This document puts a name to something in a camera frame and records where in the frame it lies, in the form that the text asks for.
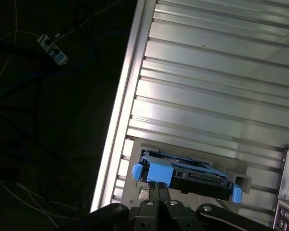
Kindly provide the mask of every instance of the cable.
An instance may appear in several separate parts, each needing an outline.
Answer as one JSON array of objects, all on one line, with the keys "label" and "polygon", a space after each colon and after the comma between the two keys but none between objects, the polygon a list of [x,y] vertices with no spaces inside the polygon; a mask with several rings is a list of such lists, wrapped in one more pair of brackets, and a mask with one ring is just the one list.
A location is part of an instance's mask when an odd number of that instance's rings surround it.
[{"label": "cable", "polygon": [[[17,18],[17,4],[16,4],[16,0],[14,0],[14,6],[15,6],[15,34],[14,34],[14,42],[13,45],[16,44],[16,35],[17,35],[17,31],[18,31],[18,18]],[[5,69],[5,67],[7,66],[7,64],[9,63],[10,59],[12,57],[12,54],[9,55],[9,58],[7,59],[7,61],[5,62],[2,70],[0,71],[0,78],[2,76],[2,73]]]},{"label": "cable", "polygon": [[4,36],[2,36],[2,38],[0,38],[0,41],[2,41],[2,40],[4,40],[6,37],[8,37],[8,36],[10,36],[10,35],[12,35],[12,34],[14,34],[14,33],[24,33],[24,34],[29,34],[29,35],[33,35],[33,36],[35,36],[35,37],[40,37],[40,35],[38,35],[38,34],[36,34],[36,33],[33,33],[33,32],[30,32],[30,31],[25,31],[25,30],[18,30],[18,31],[12,31],[12,32],[10,32],[10,33],[8,33],[8,34],[6,34],[6,35],[4,35]]},{"label": "cable", "polygon": [[[68,168],[66,165],[67,163],[64,162],[57,164],[53,169],[48,169],[39,177],[39,194],[48,202],[50,206],[61,213],[65,213],[64,215],[67,217],[77,218],[82,213],[82,191],[85,188],[86,183],[89,182],[91,176],[91,171],[88,164],[84,161],[83,163],[88,169],[86,180],[82,180],[80,175]],[[69,214],[67,214],[67,211],[62,210],[61,207],[57,207],[50,202],[51,198],[60,198],[63,200],[62,193],[69,196],[68,198],[64,199],[65,203],[78,203],[77,210],[69,211]]]},{"label": "cable", "polygon": [[[114,5],[116,5],[116,4],[118,4],[118,3],[122,2],[122,1],[123,1],[123,0],[120,0],[120,1],[114,3],[114,4],[110,5],[110,6],[102,9],[101,11],[99,11],[98,13],[96,13],[95,15],[100,14],[101,12],[103,12],[103,11],[106,10],[106,9],[108,9],[109,7],[114,6]],[[17,34],[17,32],[18,32],[17,30],[18,30],[18,28],[16,28],[16,30],[15,30],[14,32],[12,32],[12,33],[15,33],[14,39],[15,39],[16,34]],[[102,37],[107,36],[107,35],[110,35],[110,34],[121,34],[121,33],[126,34],[125,32],[116,32],[116,31],[115,31],[115,32],[108,32],[108,33],[104,34]],[[89,53],[88,55],[86,55],[86,57],[83,59],[83,61],[80,62],[80,63],[78,63],[78,64],[76,65],[75,69],[81,68],[81,67],[87,62],[87,60],[89,59],[89,57],[90,57],[93,53],[94,53],[94,47],[92,47],[92,48],[90,49],[90,53]],[[33,74],[33,77],[62,76],[62,75],[66,75],[66,74],[69,74],[69,73],[71,73],[71,72],[70,72],[70,71],[61,71],[61,72],[56,72],[56,73],[35,73],[35,74]],[[74,174],[75,172],[64,172],[64,173],[65,173],[65,175],[67,175],[67,176],[69,176],[69,175],[72,175],[72,176],[73,176],[73,174]],[[61,187],[61,186],[64,186],[64,190],[66,190],[66,192],[71,192],[71,190],[73,190],[73,191],[75,192],[74,194],[76,195],[76,197],[74,198],[74,200],[76,200],[76,198],[79,197],[79,204],[81,205],[79,208],[74,207],[73,209],[76,210],[76,212],[78,212],[78,214],[79,214],[79,212],[82,210],[82,208],[84,208],[84,207],[88,204],[88,202],[89,202],[89,199],[88,199],[84,204],[80,203],[80,202],[81,202],[81,192],[82,192],[82,190],[83,190],[83,188],[84,188],[84,186],[85,186],[85,183],[88,182],[88,180],[83,181],[79,176],[75,175],[74,178],[79,182],[79,185],[78,185],[78,186],[74,186],[74,185],[69,185],[69,184],[68,184],[68,183],[69,183],[68,178],[62,178],[62,179],[61,179],[61,178],[60,178],[60,175],[62,175],[62,173],[61,173],[60,171],[58,171],[57,169],[55,169],[54,171],[52,171],[52,182],[51,182],[51,184],[53,184],[54,186],[52,186],[52,187],[50,188],[50,190],[53,190],[53,188],[55,188],[55,187]],[[3,187],[4,187],[9,193],[11,193],[13,196],[16,196],[16,195],[14,195],[12,192],[10,192],[10,191],[4,186],[4,184],[3,184],[1,181],[0,181],[0,183],[3,185]],[[30,197],[32,198],[32,200],[37,204],[37,202],[34,200],[34,198],[32,197],[32,195],[31,195],[30,193],[29,193],[29,195],[30,195]],[[47,199],[49,198],[48,192],[47,192],[46,196],[39,196],[39,197],[45,199],[47,202],[50,202],[50,203],[55,204],[53,201],[47,200]],[[38,208],[35,208],[35,207],[32,207],[32,208],[35,209],[35,210],[38,210],[38,211],[40,211],[40,212],[42,212],[42,213],[43,213],[43,211],[44,211],[43,214],[45,214],[45,212],[46,212],[45,215],[47,215],[47,213],[49,213],[49,212],[47,212],[46,210],[43,210],[41,207],[40,207],[41,210],[39,210]]]},{"label": "cable", "polygon": [[[119,0],[119,1],[113,3],[113,4],[109,5],[109,6],[101,9],[100,11],[98,11],[97,13],[95,13],[93,16],[91,16],[90,18],[86,19],[82,24],[79,25],[79,27],[81,27],[82,25],[84,25],[87,21],[89,21],[89,20],[90,20],[91,18],[93,18],[94,16],[97,16],[98,14],[102,13],[103,11],[107,10],[107,9],[110,8],[110,7],[113,7],[113,6],[117,5],[117,4],[119,4],[119,3],[122,2],[122,1],[123,1],[123,0]],[[66,36],[72,34],[74,31],[75,31],[75,30],[73,29],[73,30],[69,31],[68,33],[66,33],[66,34],[64,34],[64,35],[61,35],[60,37],[58,37],[57,39],[55,39],[53,42],[57,42],[58,40],[65,38]]]},{"label": "cable", "polygon": [[[108,31],[108,32],[106,32],[105,34],[102,35],[100,40],[102,40],[102,38],[104,38],[106,36],[113,35],[113,34],[128,35],[128,32],[125,32],[125,31]],[[94,54],[94,47],[91,47],[89,53],[84,57],[84,59],[82,61],[80,61],[74,67],[74,69],[75,70],[81,69],[86,64],[86,62],[89,60],[91,55],[93,55],[93,54]],[[34,78],[34,77],[65,76],[65,75],[72,74],[72,73],[73,73],[72,71],[59,71],[59,72],[54,72],[54,73],[33,73],[33,74],[30,74],[30,75],[27,75],[26,80]],[[21,84],[22,84],[22,82],[14,82],[13,84],[9,84],[9,86],[17,87],[17,86],[20,86]]]},{"label": "cable", "polygon": [[7,117],[5,117],[4,115],[2,115],[0,113],[0,118],[2,120],[4,120],[7,124],[10,125],[10,127],[14,128],[23,138],[31,141],[33,144],[35,144],[35,146],[39,147],[41,150],[43,150],[45,153],[47,153],[48,155],[50,155],[54,160],[56,160],[57,162],[60,162],[61,159],[59,157],[56,156],[55,153],[53,153],[52,151],[50,151],[48,148],[46,148],[45,146],[41,145],[39,142],[36,142],[27,132],[23,131],[22,129],[20,129],[15,123],[13,123],[13,121],[11,121],[10,119],[8,119]]},{"label": "cable", "polygon": [[[81,12],[82,8],[84,8],[86,10],[85,12],[85,15],[82,17],[82,18],[79,18],[79,12]],[[87,28],[86,26],[86,29],[87,29],[87,32],[84,32],[81,28],[80,28],[80,25],[83,23],[83,21],[85,21],[87,19],[87,15],[88,14],[91,14],[92,15],[92,11],[89,7],[89,1],[87,0],[86,1],[86,5],[81,5],[81,4],[76,4],[75,8],[74,8],[74,22],[72,23],[72,26],[74,27],[74,29],[72,30],[72,33],[69,34],[69,37],[66,41],[66,45],[65,45],[65,50],[64,50],[64,53],[66,56],[69,56],[68,55],[68,47],[70,45],[70,41],[72,39],[72,36],[77,32],[79,31],[80,34],[82,35],[82,38],[81,39],[85,39],[88,43],[89,46],[91,46],[92,44],[95,44],[95,41],[94,39],[92,38],[91,36],[91,32],[90,32],[90,29]],[[72,71],[73,73],[76,73],[76,74],[81,74],[81,75],[88,75],[89,73],[82,73],[80,72],[79,70],[75,70],[74,67],[71,66],[71,63],[70,61],[67,62],[67,67],[70,71]]]},{"label": "cable", "polygon": [[27,158],[24,158],[24,157],[19,157],[19,156],[12,155],[12,154],[9,154],[9,153],[3,153],[2,151],[0,151],[0,154],[4,155],[4,156],[7,156],[9,158],[16,159],[16,160],[28,161],[28,162],[30,162],[32,164],[51,165],[51,164],[46,163],[46,162],[39,162],[39,161],[36,161],[36,160],[31,160],[31,159],[27,159]]},{"label": "cable", "polygon": [[44,215],[46,215],[46,216],[49,218],[49,220],[55,225],[55,227],[58,228],[57,224],[53,221],[53,219],[52,219],[47,213],[45,213],[45,212],[43,212],[42,210],[40,210],[40,209],[38,209],[38,208],[35,208],[35,207],[33,207],[32,205],[29,205],[28,203],[26,203],[26,202],[24,202],[23,200],[21,200],[18,196],[16,196],[14,193],[12,193],[10,190],[8,190],[8,188],[5,187],[5,185],[2,183],[1,180],[0,180],[0,184],[3,186],[3,188],[4,188],[9,194],[11,194],[13,197],[15,197],[15,198],[16,198],[17,200],[19,200],[21,203],[23,203],[23,204],[29,206],[30,208],[33,208],[33,209],[35,209],[35,210],[43,213]]},{"label": "cable", "polygon": [[37,204],[37,205],[39,206],[39,208],[40,208],[42,211],[44,211],[45,213],[48,213],[48,214],[53,215],[53,216],[58,217],[58,218],[66,218],[66,219],[71,219],[71,220],[78,220],[78,219],[75,219],[75,218],[68,218],[68,217],[64,217],[64,216],[60,216],[60,215],[56,215],[56,214],[53,214],[53,213],[51,213],[51,212],[48,212],[47,210],[43,209],[43,208],[34,200],[34,198],[32,197],[32,195],[31,195],[30,192],[28,192],[28,194],[29,194],[29,196],[31,197],[31,199],[33,200],[33,202],[34,202],[35,204]]},{"label": "cable", "polygon": [[[30,189],[26,188],[24,185],[22,185],[21,183],[16,183],[16,185],[18,185],[19,187],[21,187],[22,189],[26,190],[27,192],[29,193],[32,193],[34,195],[36,195],[37,197],[41,198],[41,199],[44,199],[42,196],[38,195],[37,193],[31,191]],[[50,201],[51,203],[54,203],[54,204],[59,204],[59,205],[63,205],[63,206],[66,206],[68,208],[71,208],[71,209],[78,209],[76,207],[73,207],[73,206],[69,206],[69,205],[66,205],[66,204],[63,204],[63,203],[60,203],[60,202],[57,202],[57,201]]]}]

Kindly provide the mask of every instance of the blue cable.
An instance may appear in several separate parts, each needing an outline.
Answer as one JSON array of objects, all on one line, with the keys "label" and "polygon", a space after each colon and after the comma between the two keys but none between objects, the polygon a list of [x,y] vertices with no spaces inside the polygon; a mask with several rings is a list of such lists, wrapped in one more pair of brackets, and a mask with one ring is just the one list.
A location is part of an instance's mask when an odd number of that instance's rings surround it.
[{"label": "blue cable", "polygon": [[[104,37],[108,36],[108,35],[113,35],[113,34],[123,34],[123,35],[128,35],[128,32],[124,32],[124,31],[108,31],[105,34],[102,35],[102,37],[100,38],[103,39]],[[74,70],[80,70],[89,60],[89,58],[94,54],[94,48],[95,46],[97,46],[99,44],[99,41],[97,41],[97,43],[93,46],[91,46],[91,49],[89,51],[89,53],[84,57],[84,59],[82,61],[80,61],[78,64],[76,64],[76,66],[74,67]],[[30,80],[32,78],[35,77],[40,77],[40,76],[66,76],[69,74],[73,74],[73,71],[59,71],[59,72],[54,72],[54,73],[33,73],[28,75],[25,80],[19,82],[14,82],[13,84],[9,84],[11,86],[7,87],[9,88],[8,90],[10,90],[11,88],[16,88],[18,86],[20,86],[24,81]],[[1,90],[0,94],[5,93],[6,90]]]}]

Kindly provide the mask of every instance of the button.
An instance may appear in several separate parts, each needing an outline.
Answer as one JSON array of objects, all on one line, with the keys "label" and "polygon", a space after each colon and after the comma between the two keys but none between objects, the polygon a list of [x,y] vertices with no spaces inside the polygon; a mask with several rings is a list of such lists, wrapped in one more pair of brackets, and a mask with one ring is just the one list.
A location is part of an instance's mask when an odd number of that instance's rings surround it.
[{"label": "button", "polygon": [[287,220],[289,220],[289,212],[285,213],[285,218],[287,218]]},{"label": "button", "polygon": [[285,215],[285,210],[284,210],[283,208],[280,209],[280,214],[281,214],[282,216]]}]

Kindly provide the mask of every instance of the white wire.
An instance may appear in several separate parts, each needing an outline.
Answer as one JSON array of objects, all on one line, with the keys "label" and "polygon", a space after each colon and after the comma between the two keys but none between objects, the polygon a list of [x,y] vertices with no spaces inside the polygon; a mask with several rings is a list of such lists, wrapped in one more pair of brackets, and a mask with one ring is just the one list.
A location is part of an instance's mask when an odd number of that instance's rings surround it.
[{"label": "white wire", "polygon": [[[19,187],[21,187],[22,189],[28,191],[28,193],[32,193],[34,195],[36,195],[37,197],[39,198],[42,198],[44,199],[42,196],[38,195],[36,192],[33,192],[31,191],[30,189],[26,188],[24,185],[22,185],[21,183],[16,183],[16,185],[18,185]],[[90,194],[90,196],[88,197],[87,201],[81,206],[81,208],[83,208],[84,206],[87,205],[88,203],[88,200],[90,199],[90,197],[92,196],[93,192]],[[71,209],[79,209],[79,208],[76,208],[76,207],[73,207],[73,206],[70,206],[70,205],[67,205],[67,204],[63,204],[63,203],[60,203],[60,202],[57,202],[57,201],[50,201],[51,203],[54,203],[54,204],[59,204],[59,205],[63,205],[63,206],[66,206],[66,207],[69,207]]]},{"label": "white wire", "polygon": [[12,193],[10,190],[8,190],[8,188],[5,187],[5,185],[2,183],[1,180],[0,180],[0,184],[5,188],[5,190],[6,190],[7,192],[9,192],[9,193],[10,193],[12,196],[14,196],[16,199],[18,199],[21,203],[23,203],[23,204],[29,206],[30,208],[33,208],[33,209],[35,209],[35,210],[43,213],[44,215],[46,215],[46,216],[49,218],[49,220],[55,225],[55,227],[58,228],[57,224],[53,221],[53,219],[52,219],[47,213],[45,213],[45,212],[43,212],[42,210],[40,210],[40,209],[38,209],[38,208],[35,208],[35,207],[29,205],[28,203],[24,202],[22,199],[20,199],[20,198],[19,198],[18,196],[16,196],[14,193]]},{"label": "white wire", "polygon": [[[122,1],[123,1],[123,0],[116,1],[115,3],[112,3],[111,5],[109,5],[109,6],[105,7],[105,8],[103,8],[103,9],[101,9],[100,11],[98,11],[97,13],[95,13],[92,17],[88,18],[88,19],[85,20],[82,24],[80,24],[79,27],[81,27],[82,25],[84,25],[87,21],[89,21],[89,20],[90,20],[91,18],[93,18],[94,16],[102,13],[103,11],[107,10],[107,9],[110,8],[110,7],[113,7],[113,6],[117,5],[117,4],[119,4],[119,3],[122,2]],[[53,42],[56,42],[56,41],[58,41],[58,40],[60,40],[60,39],[65,38],[66,36],[72,34],[74,31],[75,31],[75,30],[71,30],[70,32],[67,32],[66,34],[64,34],[64,35],[60,36],[59,38],[55,39]]]},{"label": "white wire", "polygon": [[[14,9],[15,9],[15,33],[14,33],[14,41],[13,41],[13,45],[16,45],[16,37],[17,37],[17,31],[18,31],[18,9],[17,9],[17,2],[16,0],[14,0]],[[6,68],[6,66],[8,65],[10,59],[12,57],[12,54],[9,55],[8,59],[6,60],[5,64],[3,65],[3,68],[0,71],[0,79],[1,76]]]},{"label": "white wire", "polygon": [[[31,191],[30,189],[27,189],[24,185],[22,185],[22,184],[20,184],[20,183],[16,183],[16,185],[18,185],[18,186],[21,187],[22,189],[26,190],[28,193],[32,193],[32,194],[36,195],[37,197],[44,199],[42,196],[38,195],[37,193]],[[72,208],[72,209],[78,209],[78,208],[76,208],[76,207],[69,206],[69,205],[66,205],[66,204],[63,204],[63,203],[60,203],[60,202],[57,202],[57,201],[50,201],[50,202],[51,202],[51,203],[54,203],[54,204],[63,205],[63,206],[66,206],[66,207],[69,207],[69,208]]]},{"label": "white wire", "polygon": [[[16,33],[16,31],[12,31],[12,32],[4,35],[4,36],[0,39],[0,41],[4,40],[6,37],[8,37],[9,35],[14,34],[14,33]],[[40,37],[40,35],[38,35],[38,34],[35,34],[35,33],[33,33],[33,32],[30,32],[30,31],[25,31],[25,30],[18,30],[17,33],[25,33],[25,34],[29,34],[29,35],[34,35],[35,37]]]},{"label": "white wire", "polygon": [[71,219],[71,220],[78,220],[78,219],[76,219],[76,218],[68,218],[68,217],[64,217],[64,216],[60,216],[60,215],[56,215],[56,214],[53,214],[53,213],[51,213],[51,212],[48,212],[47,210],[43,209],[43,208],[34,200],[34,198],[32,197],[32,195],[31,195],[31,193],[30,193],[29,191],[28,191],[28,194],[30,195],[30,197],[31,197],[31,199],[33,200],[33,202],[36,203],[36,204],[39,206],[39,208],[40,208],[42,211],[44,211],[45,213],[51,214],[51,215],[53,215],[53,216],[55,216],[55,217],[59,217],[59,218],[66,218],[66,219]]}]

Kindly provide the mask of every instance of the screw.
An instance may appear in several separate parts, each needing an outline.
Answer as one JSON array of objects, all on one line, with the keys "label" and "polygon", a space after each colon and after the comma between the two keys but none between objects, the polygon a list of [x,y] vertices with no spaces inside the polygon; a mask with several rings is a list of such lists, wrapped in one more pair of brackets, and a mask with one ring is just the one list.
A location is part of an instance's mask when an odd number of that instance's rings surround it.
[{"label": "screw", "polygon": [[212,210],[209,206],[204,206],[202,209],[206,212],[210,212]]},{"label": "screw", "polygon": [[122,210],[122,206],[118,206],[115,208],[116,211],[121,211]]},{"label": "screw", "polygon": [[154,202],[153,202],[153,201],[147,201],[145,204],[146,204],[146,205],[153,205]]},{"label": "screw", "polygon": [[171,204],[171,205],[177,205],[178,202],[176,202],[176,201],[170,201],[169,204]]}]

